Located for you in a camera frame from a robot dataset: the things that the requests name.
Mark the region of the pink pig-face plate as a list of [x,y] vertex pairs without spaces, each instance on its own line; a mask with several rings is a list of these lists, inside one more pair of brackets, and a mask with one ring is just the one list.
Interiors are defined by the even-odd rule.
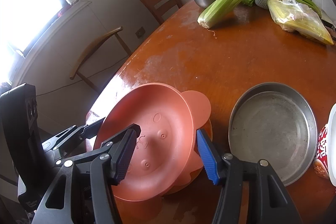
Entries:
[[145,201],[164,195],[194,155],[196,131],[210,118],[211,104],[201,92],[161,83],[141,85],[125,95],[97,134],[94,147],[137,124],[141,133],[125,178],[112,188],[125,201]]

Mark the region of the steel pan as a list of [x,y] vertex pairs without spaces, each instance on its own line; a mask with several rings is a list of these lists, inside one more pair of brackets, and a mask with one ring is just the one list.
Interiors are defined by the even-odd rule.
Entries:
[[239,160],[267,160],[285,186],[311,165],[317,148],[317,124],[307,100],[281,83],[248,89],[233,107],[228,125],[231,153]]

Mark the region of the red noodle cup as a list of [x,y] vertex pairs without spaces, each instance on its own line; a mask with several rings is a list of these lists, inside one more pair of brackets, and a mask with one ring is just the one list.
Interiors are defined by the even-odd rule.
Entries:
[[328,121],[318,135],[313,167],[317,176],[330,180],[335,186],[335,105],[331,108]]

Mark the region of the yellow shell-shaped plate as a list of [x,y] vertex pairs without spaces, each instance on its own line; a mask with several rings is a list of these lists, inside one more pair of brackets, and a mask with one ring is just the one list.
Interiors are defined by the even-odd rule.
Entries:
[[203,169],[203,163],[198,153],[197,143],[194,145],[194,154],[195,156],[191,155],[191,160],[188,160],[188,163],[185,169],[182,171],[182,174],[176,180],[174,185],[165,193],[165,195],[173,194],[182,190],[192,183],[200,174]]

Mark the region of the curved-back wooden chair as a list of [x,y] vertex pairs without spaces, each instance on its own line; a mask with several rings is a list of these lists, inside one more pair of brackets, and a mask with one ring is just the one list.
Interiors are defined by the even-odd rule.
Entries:
[[103,88],[92,82],[91,77],[117,65],[133,53],[120,36],[121,31],[123,27],[119,26],[90,42],[72,66],[69,78],[79,78],[100,94]]

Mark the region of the yellow noodles plastic bag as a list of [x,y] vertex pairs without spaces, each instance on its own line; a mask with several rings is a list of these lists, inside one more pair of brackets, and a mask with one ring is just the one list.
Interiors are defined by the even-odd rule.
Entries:
[[334,45],[319,15],[307,4],[297,0],[268,0],[267,5],[273,21],[284,31],[297,31],[310,40],[327,46]]

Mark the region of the low wall outlet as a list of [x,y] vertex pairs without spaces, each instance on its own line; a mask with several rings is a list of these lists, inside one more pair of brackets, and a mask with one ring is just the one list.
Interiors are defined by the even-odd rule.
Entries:
[[135,33],[138,39],[142,38],[144,34],[145,34],[145,29],[143,27],[139,28]]

